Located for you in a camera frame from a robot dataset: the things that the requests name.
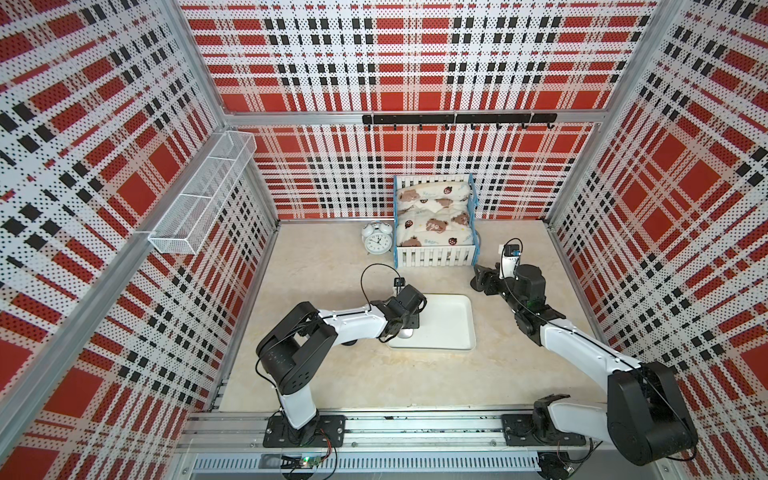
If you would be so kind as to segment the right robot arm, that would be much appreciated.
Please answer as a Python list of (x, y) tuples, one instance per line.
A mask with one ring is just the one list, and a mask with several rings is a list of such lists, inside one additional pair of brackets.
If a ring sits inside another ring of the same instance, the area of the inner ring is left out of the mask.
[(503, 298), (528, 339), (568, 361), (606, 395), (601, 403), (578, 402), (566, 394), (539, 399), (534, 416), (539, 436), (574, 433), (609, 442), (638, 466), (696, 457), (699, 437), (674, 371), (624, 355), (577, 328), (547, 304), (540, 268), (477, 265), (470, 285)]

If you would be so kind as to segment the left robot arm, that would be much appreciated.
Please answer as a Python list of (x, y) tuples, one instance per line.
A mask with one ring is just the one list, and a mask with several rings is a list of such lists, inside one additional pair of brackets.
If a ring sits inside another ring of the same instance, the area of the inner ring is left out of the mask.
[(301, 431), (319, 419), (310, 382), (333, 347), (367, 339), (388, 343), (405, 330), (418, 329), (427, 304), (411, 285), (386, 300), (347, 310), (297, 304), (256, 347), (257, 363), (276, 390), (290, 427)]

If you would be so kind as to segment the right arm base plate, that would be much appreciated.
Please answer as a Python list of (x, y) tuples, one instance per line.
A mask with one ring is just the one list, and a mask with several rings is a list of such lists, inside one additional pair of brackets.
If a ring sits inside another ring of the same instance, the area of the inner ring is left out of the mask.
[(504, 414), (501, 425), (507, 446), (581, 447), (588, 444), (583, 435), (556, 430), (548, 420), (538, 419), (533, 412)]

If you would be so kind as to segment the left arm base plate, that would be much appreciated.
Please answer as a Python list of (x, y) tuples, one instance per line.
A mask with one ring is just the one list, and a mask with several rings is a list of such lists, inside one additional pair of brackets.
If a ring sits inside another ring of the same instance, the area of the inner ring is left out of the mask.
[(294, 428), (280, 412), (272, 415), (262, 440), (264, 448), (323, 448), (343, 445), (347, 417), (316, 415), (307, 425)]

